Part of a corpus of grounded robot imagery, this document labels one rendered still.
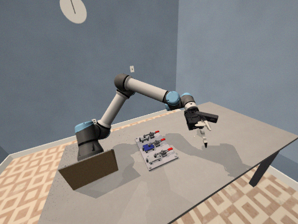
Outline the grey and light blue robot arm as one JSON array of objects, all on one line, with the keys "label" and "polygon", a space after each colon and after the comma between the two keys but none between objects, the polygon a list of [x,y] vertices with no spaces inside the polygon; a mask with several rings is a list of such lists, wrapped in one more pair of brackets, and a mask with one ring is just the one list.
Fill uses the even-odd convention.
[{"label": "grey and light blue robot arm", "polygon": [[188,110],[190,107],[197,107],[194,98],[190,93],[184,93],[180,97],[175,91],[170,92],[163,90],[153,85],[135,80],[132,76],[127,74],[118,74],[114,79],[114,84],[117,88],[117,94],[101,120],[98,120],[95,125],[93,121],[89,121],[75,126],[75,134],[78,144],[77,161],[104,152],[98,140],[103,140],[110,135],[111,123],[126,99],[133,96],[135,92],[165,103],[167,111],[180,108]]}]

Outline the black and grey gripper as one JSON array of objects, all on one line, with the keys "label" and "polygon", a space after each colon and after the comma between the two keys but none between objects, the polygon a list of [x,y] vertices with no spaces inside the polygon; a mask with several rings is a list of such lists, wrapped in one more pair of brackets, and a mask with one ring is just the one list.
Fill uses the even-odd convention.
[{"label": "black and grey gripper", "polygon": [[[195,140],[202,140],[205,148],[207,148],[207,140],[205,136],[205,131],[203,129],[204,126],[207,127],[209,131],[211,131],[211,126],[209,125],[205,116],[201,114],[196,114],[196,111],[199,111],[197,107],[190,107],[188,110],[184,111],[184,115],[187,121],[187,126],[189,131],[197,129],[197,134],[194,136]],[[192,114],[193,113],[193,114]],[[192,115],[192,116],[190,116]]]}]

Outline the red-handled toggle clamp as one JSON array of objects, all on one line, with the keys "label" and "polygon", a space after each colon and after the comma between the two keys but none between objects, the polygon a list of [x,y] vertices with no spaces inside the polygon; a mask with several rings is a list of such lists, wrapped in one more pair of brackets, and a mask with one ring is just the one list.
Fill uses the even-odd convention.
[{"label": "red-handled toggle clamp", "polygon": [[161,154],[162,157],[165,157],[165,156],[167,156],[166,153],[169,152],[170,150],[173,150],[173,148],[169,148],[169,149],[167,149],[167,150],[162,150],[161,152],[156,153],[156,154],[154,154],[153,156],[156,158],[157,155]]},{"label": "red-handled toggle clamp", "polygon": [[158,147],[158,146],[160,146],[160,142],[162,142],[162,141],[164,141],[165,140],[165,138],[163,138],[163,139],[161,139],[161,140],[155,140],[154,142],[152,142],[152,143],[149,143],[148,144],[148,146],[150,147],[151,146],[151,144],[154,144],[156,147]]}]

